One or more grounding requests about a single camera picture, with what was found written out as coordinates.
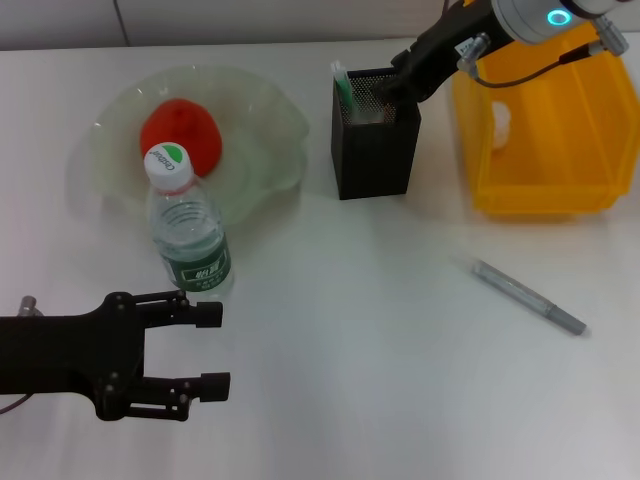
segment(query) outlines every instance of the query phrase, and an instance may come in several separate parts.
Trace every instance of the bottle cap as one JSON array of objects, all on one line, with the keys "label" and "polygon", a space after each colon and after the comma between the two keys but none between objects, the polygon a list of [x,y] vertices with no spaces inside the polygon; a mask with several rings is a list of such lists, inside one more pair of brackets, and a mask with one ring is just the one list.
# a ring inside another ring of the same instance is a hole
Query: bottle cap
[{"label": "bottle cap", "polygon": [[144,169],[151,185],[158,190],[175,191],[193,178],[187,151],[177,143],[159,143],[144,156]]}]

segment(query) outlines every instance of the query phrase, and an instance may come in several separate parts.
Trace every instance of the white tabletop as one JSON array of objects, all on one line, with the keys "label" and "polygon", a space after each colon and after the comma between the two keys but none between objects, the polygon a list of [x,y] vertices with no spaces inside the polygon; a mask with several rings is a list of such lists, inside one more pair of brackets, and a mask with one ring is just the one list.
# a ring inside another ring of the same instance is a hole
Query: white tabletop
[{"label": "white tabletop", "polygon": [[[376,68],[408,44],[0,53],[7,315],[25,294],[76,314],[111,291],[171,287],[145,226],[89,183],[87,131],[128,85],[174,65],[236,65],[311,123],[300,191],[229,232],[223,328],[148,334],[147,374],[230,371],[229,401],[194,402],[186,423],[104,423],[78,395],[34,397],[0,416],[3,480],[640,477],[638,189],[567,223],[489,222],[469,206],[443,88],[422,107],[407,195],[338,200],[329,63]],[[547,295],[591,338],[469,277],[451,260],[462,253]]]}]

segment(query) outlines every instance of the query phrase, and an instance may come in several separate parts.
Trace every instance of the wall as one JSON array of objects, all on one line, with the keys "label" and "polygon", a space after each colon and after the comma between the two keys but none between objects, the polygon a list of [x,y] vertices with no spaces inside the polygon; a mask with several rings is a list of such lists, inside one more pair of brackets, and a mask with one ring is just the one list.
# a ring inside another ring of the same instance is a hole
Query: wall
[{"label": "wall", "polygon": [[0,50],[124,44],[112,0],[0,0]]},{"label": "wall", "polygon": [[[118,2],[132,45],[412,37],[429,28],[442,12],[442,0]],[[640,0],[613,16],[625,29],[640,29]]]},{"label": "wall", "polygon": [[[442,11],[442,0],[117,1],[132,45],[413,37]],[[611,18],[640,30],[640,0]],[[124,45],[114,0],[0,0],[0,50]]]}]

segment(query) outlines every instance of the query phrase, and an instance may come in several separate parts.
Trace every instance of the black mesh pen holder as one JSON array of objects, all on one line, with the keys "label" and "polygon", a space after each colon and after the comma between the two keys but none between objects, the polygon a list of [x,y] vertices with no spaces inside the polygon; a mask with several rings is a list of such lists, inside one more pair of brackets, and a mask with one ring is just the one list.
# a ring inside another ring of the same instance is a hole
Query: black mesh pen holder
[{"label": "black mesh pen holder", "polygon": [[392,77],[393,68],[348,75],[356,108],[343,105],[333,82],[331,155],[340,200],[402,195],[420,130],[418,106],[383,104],[374,95],[373,85]]}]

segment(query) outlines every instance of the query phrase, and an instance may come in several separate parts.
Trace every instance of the gray marker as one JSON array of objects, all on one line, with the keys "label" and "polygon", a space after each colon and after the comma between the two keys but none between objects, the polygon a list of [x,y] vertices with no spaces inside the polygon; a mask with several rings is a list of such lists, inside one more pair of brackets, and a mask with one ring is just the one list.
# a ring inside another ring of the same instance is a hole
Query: gray marker
[{"label": "gray marker", "polygon": [[500,270],[493,268],[491,265],[478,260],[473,265],[471,271],[483,282],[488,283],[496,290],[500,290],[502,293],[510,296],[525,307],[542,315],[544,318],[564,328],[568,332],[574,335],[582,335],[587,329],[587,326],[576,317],[569,315],[542,295],[538,295],[530,288],[525,287],[520,282],[505,275]]}]

